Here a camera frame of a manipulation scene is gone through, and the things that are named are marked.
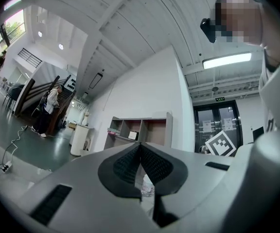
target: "wooden railing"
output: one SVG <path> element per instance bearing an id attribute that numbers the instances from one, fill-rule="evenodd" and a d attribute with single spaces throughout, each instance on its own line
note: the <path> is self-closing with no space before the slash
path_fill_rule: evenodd
<path id="1" fill-rule="evenodd" d="M 50 91 L 52 90 L 55 86 L 57 85 L 65 85 L 69 78 L 71 77 L 71 75 L 69 75 L 66 79 L 63 80 L 59 80 L 60 76 L 57 76 L 55 78 L 54 81 L 52 82 L 48 82 L 48 83 L 44 83 L 44 84 L 40 84 L 40 85 L 36 85 L 35 84 L 35 80 L 34 79 L 30 79 L 27 86 L 25 87 L 22 96 L 20 97 L 20 100 L 18 101 L 17 107 L 15 109 L 14 115 L 15 116 L 19 116 L 20 112 L 22 110 L 22 107 L 24 105 L 25 102 L 27 102 L 28 100 L 40 95 L 40 94 L 44 94 L 46 91 Z"/>
<path id="2" fill-rule="evenodd" d="M 72 99 L 75 96 L 76 91 L 73 91 L 68 98 L 66 98 L 63 104 L 60 104 L 60 108 L 54 109 L 51 117 L 51 122 L 47 129 L 46 134 L 51 135 L 55 129 L 56 123 L 62 117 L 64 117 L 65 113 L 67 112 L 68 106 L 71 103 Z"/>

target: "ceiling light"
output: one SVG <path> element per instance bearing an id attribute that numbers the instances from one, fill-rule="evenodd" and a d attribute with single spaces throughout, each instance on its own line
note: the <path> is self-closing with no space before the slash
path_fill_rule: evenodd
<path id="1" fill-rule="evenodd" d="M 219 66 L 238 63 L 238 62 L 249 61 L 250 59 L 251 59 L 251 53 L 241 53 L 241 54 L 236 54 L 236 55 L 231 55 L 226 57 L 204 60 L 203 66 L 204 69 L 208 69 L 208 68 L 219 67 Z"/>
<path id="2" fill-rule="evenodd" d="M 101 74 L 100 72 L 98 72 L 98 73 L 96 74 L 96 76 L 93 78 L 93 80 L 91 81 L 89 87 L 90 87 L 91 89 L 95 88 L 96 84 L 99 83 L 99 81 L 102 79 L 102 77 L 103 77 L 103 74 Z"/>

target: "shelf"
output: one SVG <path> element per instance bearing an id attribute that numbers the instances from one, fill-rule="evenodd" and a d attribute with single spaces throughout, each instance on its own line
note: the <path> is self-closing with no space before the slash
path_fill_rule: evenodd
<path id="1" fill-rule="evenodd" d="M 120 136 L 120 135 L 115 135 L 115 134 L 108 134 L 108 135 L 114 136 L 114 137 L 119 138 L 119 139 L 131 141 L 131 142 L 137 142 L 136 140 L 129 139 L 129 138 L 126 138 L 126 137 L 122 137 L 122 136 Z"/>
<path id="2" fill-rule="evenodd" d="M 153 142 L 167 147 L 171 146 L 173 117 L 166 118 L 118 118 L 113 117 L 110 128 L 120 131 L 120 135 L 108 134 L 104 149 L 118 147 L 133 142 Z M 138 132 L 137 140 L 129 139 L 130 132 Z"/>

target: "black bag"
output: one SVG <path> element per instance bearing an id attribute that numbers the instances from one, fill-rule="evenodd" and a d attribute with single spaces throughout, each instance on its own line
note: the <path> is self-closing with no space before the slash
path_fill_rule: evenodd
<path id="1" fill-rule="evenodd" d="M 33 116 L 33 114 L 35 113 L 35 111 L 38 112 L 42 112 L 43 108 L 46 106 L 47 104 L 47 97 L 50 94 L 50 91 L 47 91 L 41 98 L 41 101 L 39 102 L 38 106 L 35 108 L 35 110 L 32 112 L 31 116 Z"/>

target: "doorway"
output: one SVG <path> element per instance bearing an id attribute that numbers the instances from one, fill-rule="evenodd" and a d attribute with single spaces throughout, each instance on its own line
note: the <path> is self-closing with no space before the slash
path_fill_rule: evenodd
<path id="1" fill-rule="evenodd" d="M 236 149 L 243 145 L 241 120 L 235 101 L 194 106 L 195 152 L 220 131 L 224 131 Z"/>

